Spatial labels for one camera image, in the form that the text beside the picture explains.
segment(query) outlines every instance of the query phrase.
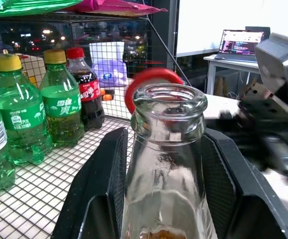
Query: red bottle cap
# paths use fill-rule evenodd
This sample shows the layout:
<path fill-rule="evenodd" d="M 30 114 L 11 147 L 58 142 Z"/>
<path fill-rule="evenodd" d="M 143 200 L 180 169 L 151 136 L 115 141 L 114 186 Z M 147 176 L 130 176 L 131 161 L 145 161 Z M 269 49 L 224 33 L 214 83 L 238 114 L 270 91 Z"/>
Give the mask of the red bottle cap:
<path fill-rule="evenodd" d="M 68 55 L 69 59 L 76 59 L 76 58 L 85 57 L 84 51 L 80 47 L 69 48 L 69 49 L 67 49 L 66 54 Z"/>

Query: wire mesh basket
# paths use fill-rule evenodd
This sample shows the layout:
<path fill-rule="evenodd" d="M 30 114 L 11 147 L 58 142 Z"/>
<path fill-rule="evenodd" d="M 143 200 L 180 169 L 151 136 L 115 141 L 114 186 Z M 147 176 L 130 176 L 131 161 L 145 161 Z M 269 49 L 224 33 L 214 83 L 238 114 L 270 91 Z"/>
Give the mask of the wire mesh basket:
<path fill-rule="evenodd" d="M 112 47 L 114 42 L 122 42 L 123 48 Z M 94 45 L 97 50 L 91 52 Z M 91 67 L 96 61 L 94 56 L 99 53 L 108 58 L 122 55 L 123 71 L 118 74 L 124 84 L 112 83 L 104 87 L 114 89 L 114 99 L 103 101 L 107 117 L 101 129 L 86 132 L 74 148 L 54 149 L 41 165 L 17 167 L 15 186 L 9 191 L 0 191 L 0 239 L 50 238 L 74 176 L 106 133 L 119 127 L 128 129 L 129 162 L 134 133 L 129 125 L 131 115 L 124 95 L 136 73 L 150 67 L 166 67 L 177 70 L 188 84 L 147 17 L 56 12 L 21 20 L 0 18 L 0 54 L 19 55 L 23 72 L 36 87 L 46 72 L 43 52 L 73 46 L 84 49 L 86 62 Z"/>

